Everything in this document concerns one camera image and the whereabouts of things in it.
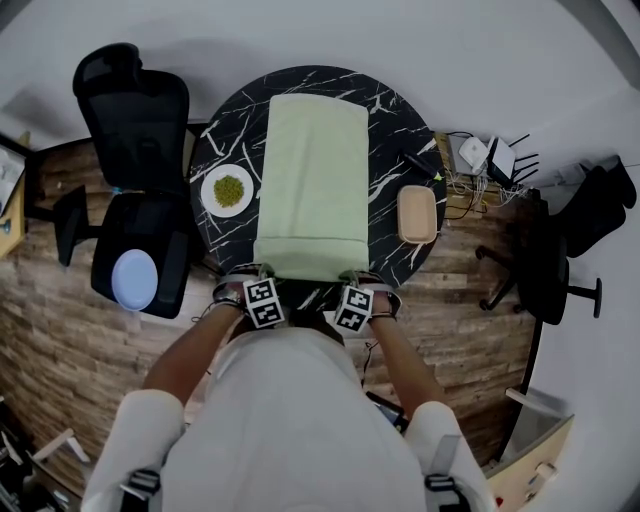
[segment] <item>black chair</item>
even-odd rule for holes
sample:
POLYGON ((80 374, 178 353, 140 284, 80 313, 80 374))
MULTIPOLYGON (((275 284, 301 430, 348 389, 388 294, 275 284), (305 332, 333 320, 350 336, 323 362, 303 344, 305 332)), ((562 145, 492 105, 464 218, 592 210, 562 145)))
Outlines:
POLYGON ((89 226, 84 187, 56 203, 60 263, 69 265, 76 243, 98 238, 91 286, 115 300, 111 274, 116 261, 126 251, 143 250, 158 271, 156 295, 143 311, 175 318, 190 263, 204 256, 183 176, 189 92, 177 76, 143 70, 138 49, 126 43, 85 57, 73 92, 107 182, 144 193, 114 196, 100 227, 89 226))
POLYGON ((548 216, 544 212, 540 216, 525 248, 520 246, 519 233, 514 230, 513 259, 478 247, 478 259, 487 256, 510 271, 496 297, 491 302, 480 301, 480 307, 491 311, 517 284, 521 303, 514 307, 515 312, 528 310, 536 318, 557 325, 570 293, 592 299, 593 315, 598 318, 602 281, 596 280, 595 289, 569 286, 567 258, 584 254, 619 228, 626 219, 625 207, 632 208, 635 202, 635 187, 619 158, 609 171, 596 167, 588 172, 578 192, 559 214, 548 216))

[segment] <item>green food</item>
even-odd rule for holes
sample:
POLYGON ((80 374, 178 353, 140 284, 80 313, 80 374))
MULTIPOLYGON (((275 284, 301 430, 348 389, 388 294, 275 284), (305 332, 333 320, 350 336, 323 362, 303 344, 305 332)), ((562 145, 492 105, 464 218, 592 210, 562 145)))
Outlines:
POLYGON ((238 178, 225 176, 213 185, 213 193, 216 201, 223 208, 238 204, 244 195, 244 186, 238 178))

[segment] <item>floor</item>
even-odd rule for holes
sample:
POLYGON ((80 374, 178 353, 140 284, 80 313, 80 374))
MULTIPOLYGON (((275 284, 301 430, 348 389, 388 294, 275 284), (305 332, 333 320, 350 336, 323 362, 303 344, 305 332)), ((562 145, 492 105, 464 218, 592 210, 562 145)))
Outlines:
MULTIPOLYGON (((99 224, 111 200, 93 146, 89 143, 50 152, 40 168, 44 199, 50 207, 62 195, 85 184, 89 217, 99 224)), ((508 254, 506 225, 526 223, 532 204, 516 200, 502 208, 495 193, 485 196, 486 213, 472 210, 462 220, 445 221, 425 265, 402 286, 400 322, 425 360, 435 366, 469 444, 480 464, 495 455, 514 405, 507 387, 522 382, 534 320, 512 312, 515 294, 493 312, 480 299, 495 292, 506 277, 497 264, 478 261, 484 244, 508 254)), ((459 217, 468 199, 450 195, 447 215, 459 217)), ((58 264, 53 225, 29 222, 25 241, 0 260, 0 394, 43 446, 73 428, 96 459, 109 433, 118 403, 142 382, 154 360, 192 325, 210 302, 212 277, 192 272, 180 315, 171 321, 129 313, 91 290, 94 241, 76 247, 72 264, 58 264)), ((361 373, 367 358, 364 337, 346 346, 361 373)), ((379 348, 372 351, 365 388, 396 401, 379 348)), ((192 418, 199 393, 189 406, 192 418)), ((75 460, 55 455, 51 469, 81 492, 75 460)))

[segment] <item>folded towel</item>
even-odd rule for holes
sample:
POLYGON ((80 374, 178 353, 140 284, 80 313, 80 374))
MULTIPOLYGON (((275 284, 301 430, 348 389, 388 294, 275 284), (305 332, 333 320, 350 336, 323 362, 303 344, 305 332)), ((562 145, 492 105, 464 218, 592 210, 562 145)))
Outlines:
POLYGON ((271 99, 253 252, 277 277, 368 270, 368 116, 325 96, 271 99))

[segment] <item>black marble tabletop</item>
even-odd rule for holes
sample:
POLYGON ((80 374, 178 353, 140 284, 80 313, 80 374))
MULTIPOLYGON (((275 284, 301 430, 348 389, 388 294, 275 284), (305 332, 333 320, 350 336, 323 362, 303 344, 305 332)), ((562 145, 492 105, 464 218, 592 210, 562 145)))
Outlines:
MULTIPOLYGON (((398 237, 398 192, 405 185, 431 187, 436 196, 439 232, 447 197, 442 159, 433 133, 402 96, 371 77, 347 69, 300 66, 276 71, 243 87, 218 109, 196 145, 190 171, 193 210, 206 247, 225 271, 253 261, 269 100, 289 93, 340 98, 369 111, 370 270, 391 286, 400 286, 422 265, 433 243, 413 245, 398 237), (441 171, 443 179, 434 181, 400 159, 401 149, 420 154, 429 166, 441 171), (238 164, 249 171, 256 190, 249 207, 230 219, 212 216, 200 200, 202 180, 224 163, 238 164)), ((327 283, 285 281, 278 283, 278 294, 289 307, 331 309, 337 303, 339 288, 327 283)))

